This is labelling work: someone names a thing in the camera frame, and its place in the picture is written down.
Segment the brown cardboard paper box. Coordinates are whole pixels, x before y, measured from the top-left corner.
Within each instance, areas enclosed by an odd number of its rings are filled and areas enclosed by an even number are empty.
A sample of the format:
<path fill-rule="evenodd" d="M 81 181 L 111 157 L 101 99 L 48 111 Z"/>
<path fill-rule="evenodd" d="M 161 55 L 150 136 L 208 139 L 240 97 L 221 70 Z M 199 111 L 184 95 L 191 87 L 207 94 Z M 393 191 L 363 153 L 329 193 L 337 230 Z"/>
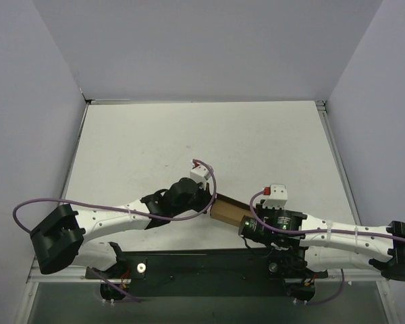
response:
<path fill-rule="evenodd" d="M 252 217 L 249 205 L 228 196 L 217 194 L 210 210 L 210 218 L 239 227 L 243 217 Z"/>

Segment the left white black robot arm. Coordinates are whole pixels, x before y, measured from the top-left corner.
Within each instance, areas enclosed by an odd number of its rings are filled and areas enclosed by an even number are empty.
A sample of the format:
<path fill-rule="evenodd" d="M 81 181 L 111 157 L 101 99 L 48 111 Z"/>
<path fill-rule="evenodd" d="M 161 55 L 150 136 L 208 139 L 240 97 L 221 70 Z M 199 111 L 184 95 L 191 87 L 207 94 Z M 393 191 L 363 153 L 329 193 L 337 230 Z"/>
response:
<path fill-rule="evenodd" d="M 188 211 L 202 214 L 212 202 L 208 182 L 182 178 L 168 189 L 112 211 L 77 211 L 69 204 L 60 205 L 30 232 L 30 239 L 43 275 L 77 265 L 119 277 L 125 261 L 118 244 L 99 242 L 99 238 L 161 227 Z"/>

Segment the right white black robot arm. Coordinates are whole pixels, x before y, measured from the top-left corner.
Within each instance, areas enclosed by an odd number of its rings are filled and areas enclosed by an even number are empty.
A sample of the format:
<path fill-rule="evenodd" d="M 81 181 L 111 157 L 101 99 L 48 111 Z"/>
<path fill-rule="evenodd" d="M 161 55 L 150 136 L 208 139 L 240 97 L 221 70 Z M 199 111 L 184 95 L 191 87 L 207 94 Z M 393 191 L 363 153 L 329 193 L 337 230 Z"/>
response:
<path fill-rule="evenodd" d="M 319 219 L 258 204 L 255 216 L 244 216 L 239 235 L 273 249 L 271 258 L 293 271 L 332 269 L 377 271 L 405 281 L 405 223 L 367 227 Z"/>

